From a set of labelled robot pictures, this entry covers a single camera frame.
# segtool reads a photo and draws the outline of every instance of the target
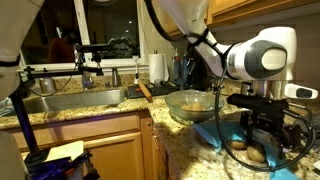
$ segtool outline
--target paper towel roll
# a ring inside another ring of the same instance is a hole
[[[164,54],[149,54],[149,80],[154,83],[154,80],[161,79],[168,81],[169,70],[167,59]]]

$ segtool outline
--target cabinet handle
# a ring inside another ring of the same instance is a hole
[[[158,136],[156,136],[156,135],[154,134],[154,130],[152,130],[151,136],[152,136],[152,140],[153,140],[153,142],[154,142],[154,145],[156,146],[157,149],[159,149],[159,144],[158,144],[158,141],[157,141]]]
[[[161,180],[162,172],[158,175],[158,179]]]

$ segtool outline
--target wooden cabinet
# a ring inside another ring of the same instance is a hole
[[[139,112],[43,124],[33,130],[40,149],[84,141],[101,180],[145,179]],[[7,131],[21,152],[28,150],[20,128]]]
[[[316,1],[319,0],[210,0],[207,24],[209,27],[234,24]]]
[[[100,179],[144,179],[141,133],[130,133],[84,142]]]
[[[82,140],[101,180],[178,179],[148,110],[48,123],[33,130],[40,149]],[[27,152],[21,129],[6,131]]]
[[[170,35],[170,36],[178,36],[182,35],[182,32],[178,29],[176,23],[173,21],[173,19],[170,17],[170,15],[166,12],[164,12],[165,17],[164,17],[164,24],[163,24],[163,29]],[[208,16],[208,9],[204,14],[203,20],[207,22],[207,19],[209,18]]]
[[[140,113],[146,180],[165,180],[167,176],[166,151],[157,137],[148,111]]]

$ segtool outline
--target kitchen sink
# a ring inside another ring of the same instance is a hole
[[[40,97],[24,100],[28,114],[84,108],[99,105],[117,105],[128,97],[127,90],[108,90],[101,92]]]

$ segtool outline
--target granite countertop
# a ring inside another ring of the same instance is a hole
[[[176,117],[171,115],[164,99],[157,99],[148,109],[180,179],[269,179],[270,173],[249,170],[233,160],[226,151],[215,153],[213,147],[199,141],[192,126],[179,123]],[[226,104],[221,110],[221,118],[234,120],[233,118],[239,117],[237,112],[238,108]],[[233,153],[240,160],[255,164],[247,160],[246,151]],[[301,179],[320,179],[320,176],[312,171],[312,164],[317,160],[319,155],[310,152],[292,167],[292,171]]]
[[[29,114],[32,125],[71,121],[92,116],[101,116],[123,112],[149,109],[159,137],[173,160],[180,179],[269,179],[269,173],[255,172],[240,166],[224,150],[215,153],[213,147],[200,143],[196,132],[190,125],[179,123],[169,113],[165,96],[153,97],[153,103],[145,98],[127,99],[117,106],[96,106]],[[239,109],[225,104],[221,110],[222,118],[234,118]],[[0,117],[0,129],[18,128],[14,117]],[[235,151],[235,155],[246,161],[244,151]],[[318,154],[310,153],[293,168],[302,179],[320,179],[312,170],[312,164],[319,159]]]

